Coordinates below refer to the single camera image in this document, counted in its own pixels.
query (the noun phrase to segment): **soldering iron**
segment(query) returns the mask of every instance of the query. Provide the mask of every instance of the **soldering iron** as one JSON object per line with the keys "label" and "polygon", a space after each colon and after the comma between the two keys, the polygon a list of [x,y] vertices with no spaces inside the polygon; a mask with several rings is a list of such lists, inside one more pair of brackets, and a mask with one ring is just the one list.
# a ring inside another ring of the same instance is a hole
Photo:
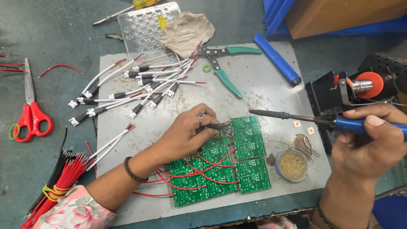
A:
{"label": "soldering iron", "polygon": [[[349,132],[354,134],[368,135],[363,125],[364,119],[346,119],[342,115],[324,115],[315,118],[306,117],[301,115],[292,115],[286,112],[275,112],[267,110],[249,110],[250,114],[267,116],[279,119],[296,119],[302,121],[314,122],[321,128],[328,129],[329,131],[338,130],[341,132]],[[400,124],[392,125],[400,128],[404,133],[404,140],[407,140],[407,126]]]}

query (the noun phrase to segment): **pliers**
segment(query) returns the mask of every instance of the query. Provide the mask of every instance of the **pliers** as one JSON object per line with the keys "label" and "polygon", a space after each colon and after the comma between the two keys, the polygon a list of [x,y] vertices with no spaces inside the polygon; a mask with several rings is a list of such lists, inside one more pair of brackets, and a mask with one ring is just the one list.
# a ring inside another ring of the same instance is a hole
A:
{"label": "pliers", "polygon": [[238,54],[255,54],[260,55],[262,53],[261,49],[257,48],[249,48],[249,47],[241,47],[241,46],[226,46],[223,49],[209,49],[202,47],[205,55],[208,57],[209,61],[214,67],[215,75],[221,80],[221,82],[231,91],[236,97],[239,99],[243,98],[243,94],[232,84],[229,80],[228,76],[226,75],[225,71],[221,70],[221,67],[216,60],[216,57],[224,56],[224,55],[238,55]]}

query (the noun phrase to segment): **blue soldering iron handle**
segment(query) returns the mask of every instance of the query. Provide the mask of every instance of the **blue soldering iron handle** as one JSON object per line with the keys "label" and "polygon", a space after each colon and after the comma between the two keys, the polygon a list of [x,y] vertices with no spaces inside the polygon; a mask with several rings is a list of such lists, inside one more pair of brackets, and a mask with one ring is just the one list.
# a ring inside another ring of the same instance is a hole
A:
{"label": "blue soldering iron handle", "polygon": [[[351,119],[345,119],[343,116],[338,115],[336,116],[336,123],[334,130],[338,130],[341,132],[349,132],[349,133],[354,133],[354,134],[360,134],[360,135],[368,135],[368,133],[365,130],[365,127],[363,125],[364,119],[357,119],[357,120],[351,120]],[[400,124],[392,124],[398,128],[400,128],[403,133],[404,133],[404,141],[407,141],[407,126],[405,125],[400,125]]]}
{"label": "blue soldering iron handle", "polygon": [[273,46],[261,34],[257,33],[254,36],[254,42],[266,56],[273,62],[273,64],[280,70],[285,78],[292,86],[297,86],[301,83],[301,77],[294,71],[294,69],[285,61],[285,59],[274,49]]}

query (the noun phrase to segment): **fingernail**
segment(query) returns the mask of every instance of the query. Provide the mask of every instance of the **fingernail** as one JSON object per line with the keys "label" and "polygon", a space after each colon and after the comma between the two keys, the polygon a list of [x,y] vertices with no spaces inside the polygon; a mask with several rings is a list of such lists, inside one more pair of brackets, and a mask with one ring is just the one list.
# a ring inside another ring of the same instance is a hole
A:
{"label": "fingernail", "polygon": [[338,137],[338,141],[342,143],[346,143],[346,137],[344,134],[340,134]]}
{"label": "fingernail", "polygon": [[355,113],[355,112],[356,112],[356,110],[348,110],[348,111],[345,111],[344,113],[352,114],[352,113]]}
{"label": "fingernail", "polygon": [[374,115],[369,115],[366,117],[366,122],[371,126],[380,126],[384,123],[384,120],[378,118]]}

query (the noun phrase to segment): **red scissors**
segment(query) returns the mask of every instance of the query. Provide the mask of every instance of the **red scissors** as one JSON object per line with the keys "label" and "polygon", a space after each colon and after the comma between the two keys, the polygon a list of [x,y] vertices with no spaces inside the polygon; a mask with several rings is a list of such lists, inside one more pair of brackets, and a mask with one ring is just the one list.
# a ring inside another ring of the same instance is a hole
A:
{"label": "red scissors", "polygon": [[[19,136],[16,136],[15,140],[18,142],[28,142],[33,139],[34,135],[39,137],[44,137],[51,133],[52,129],[54,128],[54,124],[51,118],[44,114],[38,106],[38,103],[35,102],[35,93],[34,93],[34,85],[33,85],[33,78],[31,76],[31,69],[30,64],[28,63],[28,59],[25,59],[25,74],[24,74],[24,85],[25,85],[25,95],[26,95],[26,102],[24,104],[23,114],[21,115],[20,120],[18,120],[17,124],[20,127],[27,127],[28,134],[27,137],[21,139]],[[39,123],[42,121],[48,122],[48,129],[45,132],[40,132],[39,130]],[[17,126],[14,128],[13,136],[15,136],[18,132]]]}

